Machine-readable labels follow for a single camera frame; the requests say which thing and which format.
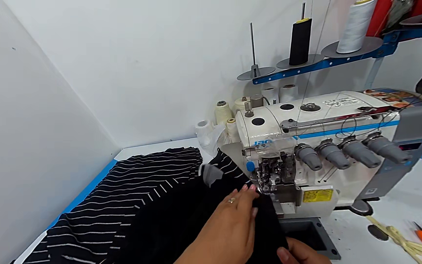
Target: striped fabric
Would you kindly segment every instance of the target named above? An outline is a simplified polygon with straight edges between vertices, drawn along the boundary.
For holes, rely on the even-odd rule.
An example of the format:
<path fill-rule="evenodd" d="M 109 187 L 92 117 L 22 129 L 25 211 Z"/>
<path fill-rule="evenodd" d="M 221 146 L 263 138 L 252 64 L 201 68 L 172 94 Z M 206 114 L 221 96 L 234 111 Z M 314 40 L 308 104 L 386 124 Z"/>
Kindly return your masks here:
<path fill-rule="evenodd" d="M 117 162 L 83 202 L 60 216 L 24 263 L 100 263 L 120 249 L 113 241 L 125 237 L 122 230 L 142 206 L 197 177 L 201 164 L 192 147 Z"/>

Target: fingernail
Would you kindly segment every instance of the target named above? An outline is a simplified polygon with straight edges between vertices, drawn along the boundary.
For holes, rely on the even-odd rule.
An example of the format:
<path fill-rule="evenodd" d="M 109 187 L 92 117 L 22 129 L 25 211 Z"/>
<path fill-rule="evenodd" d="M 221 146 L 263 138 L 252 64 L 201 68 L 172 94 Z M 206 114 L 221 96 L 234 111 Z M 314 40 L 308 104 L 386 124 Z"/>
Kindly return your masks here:
<path fill-rule="evenodd" d="M 276 250 L 276 254 L 278 254 L 281 262 L 285 262 L 289 259 L 289 251 L 283 247 L 278 248 L 278 250 Z"/>
<path fill-rule="evenodd" d="M 252 208 L 252 216 L 253 216 L 253 218 L 256 217 L 256 213 L 258 213 L 258 208 L 257 207 Z"/>

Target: brand logo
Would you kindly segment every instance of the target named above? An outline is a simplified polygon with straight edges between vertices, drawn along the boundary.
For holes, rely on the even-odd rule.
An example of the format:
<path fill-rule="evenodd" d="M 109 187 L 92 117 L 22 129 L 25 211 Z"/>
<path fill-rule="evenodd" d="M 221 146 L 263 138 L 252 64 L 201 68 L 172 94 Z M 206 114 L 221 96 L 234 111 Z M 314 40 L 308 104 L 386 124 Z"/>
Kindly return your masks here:
<path fill-rule="evenodd" d="M 263 145 L 263 144 L 268 144 L 268 143 L 272 143 L 273 141 L 271 140 L 266 140 L 266 141 L 255 141 L 255 143 L 253 144 L 254 146 L 258 146 L 258 145 Z"/>

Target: hand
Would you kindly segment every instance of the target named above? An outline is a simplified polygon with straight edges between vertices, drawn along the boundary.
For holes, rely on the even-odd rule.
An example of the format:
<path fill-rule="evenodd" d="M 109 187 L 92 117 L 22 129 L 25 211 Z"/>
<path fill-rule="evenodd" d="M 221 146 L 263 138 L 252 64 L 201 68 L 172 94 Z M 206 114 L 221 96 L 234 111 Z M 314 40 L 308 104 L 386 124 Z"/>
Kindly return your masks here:
<path fill-rule="evenodd" d="M 218 205 L 176 264 L 243 264 L 253 253 L 256 186 L 233 190 Z"/>
<path fill-rule="evenodd" d="M 289 251 L 283 247 L 276 253 L 283 264 L 331 264 L 329 258 L 320 255 L 306 244 L 294 238 L 286 237 Z"/>

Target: thread spool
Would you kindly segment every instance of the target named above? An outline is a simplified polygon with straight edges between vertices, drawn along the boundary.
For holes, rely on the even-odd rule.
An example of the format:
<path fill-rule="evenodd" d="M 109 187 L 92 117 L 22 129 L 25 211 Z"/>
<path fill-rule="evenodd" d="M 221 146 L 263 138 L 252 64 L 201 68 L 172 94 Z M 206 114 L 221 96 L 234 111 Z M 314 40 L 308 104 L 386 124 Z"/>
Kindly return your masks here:
<path fill-rule="evenodd" d="M 229 139 L 232 141 L 232 143 L 241 141 L 235 118 L 230 118 L 227 120 L 227 133 L 229 134 Z"/>
<path fill-rule="evenodd" d="M 312 18 L 304 18 L 305 3 L 302 3 L 301 20 L 293 24 L 291 37 L 291 51 L 289 64 L 291 66 L 301 65 L 308 61 L 308 49 L 310 47 L 310 30 Z"/>
<path fill-rule="evenodd" d="M 274 100 L 276 100 L 276 103 L 279 103 L 279 94 L 278 94 L 278 88 L 270 87 L 262 90 L 262 95 L 268 99 L 268 101 L 272 104 Z"/>
<path fill-rule="evenodd" d="M 250 101 L 250 96 L 243 96 L 234 101 L 234 107 L 232 108 L 234 115 L 237 111 L 245 111 L 245 102 L 247 101 Z"/>
<path fill-rule="evenodd" d="M 285 85 L 279 89 L 279 102 L 285 103 L 296 100 L 299 89 L 296 85 Z"/>
<path fill-rule="evenodd" d="M 214 114 L 216 115 L 216 122 L 218 124 L 226 125 L 226 122 L 229 118 L 232 118 L 232 111 L 229 107 L 229 104 L 222 100 L 216 104 L 214 109 Z"/>
<path fill-rule="evenodd" d="M 360 0 L 351 5 L 337 53 L 352 53 L 362 48 L 376 3 L 377 0 Z"/>
<path fill-rule="evenodd" d="M 195 125 L 195 133 L 203 145 L 208 145 L 211 141 L 211 133 L 214 130 L 213 124 L 210 120 L 202 120 Z"/>

